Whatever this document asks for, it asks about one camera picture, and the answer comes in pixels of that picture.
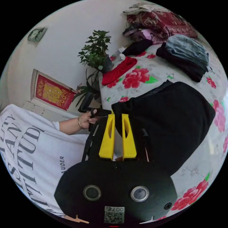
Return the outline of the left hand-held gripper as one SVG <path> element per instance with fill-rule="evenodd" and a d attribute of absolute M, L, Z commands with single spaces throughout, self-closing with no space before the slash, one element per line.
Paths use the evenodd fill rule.
<path fill-rule="evenodd" d="M 106 109 L 90 109 L 90 118 L 95 120 L 100 120 L 104 117 L 108 117 L 109 114 L 114 114 L 113 110 Z"/>

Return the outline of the person's left hand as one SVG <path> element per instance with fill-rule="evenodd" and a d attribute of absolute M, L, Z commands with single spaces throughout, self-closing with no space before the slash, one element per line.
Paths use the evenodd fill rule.
<path fill-rule="evenodd" d="M 95 124 L 96 121 L 99 119 L 95 116 L 97 110 L 94 109 L 92 113 L 90 111 L 84 113 L 81 117 L 79 117 L 79 123 L 82 129 L 88 129 L 89 124 Z"/>

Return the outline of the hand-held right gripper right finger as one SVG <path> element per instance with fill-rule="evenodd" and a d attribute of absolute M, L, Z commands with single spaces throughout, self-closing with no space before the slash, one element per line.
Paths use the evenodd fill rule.
<path fill-rule="evenodd" d="M 122 114 L 123 160 L 135 159 L 137 151 L 128 114 Z"/>

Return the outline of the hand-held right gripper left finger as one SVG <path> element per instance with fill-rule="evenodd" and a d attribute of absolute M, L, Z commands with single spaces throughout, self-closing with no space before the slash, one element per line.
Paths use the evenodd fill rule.
<path fill-rule="evenodd" d="M 115 139 L 115 115 L 109 114 L 105 125 L 105 131 L 99 150 L 101 159 L 113 160 L 114 156 L 114 139 Z"/>

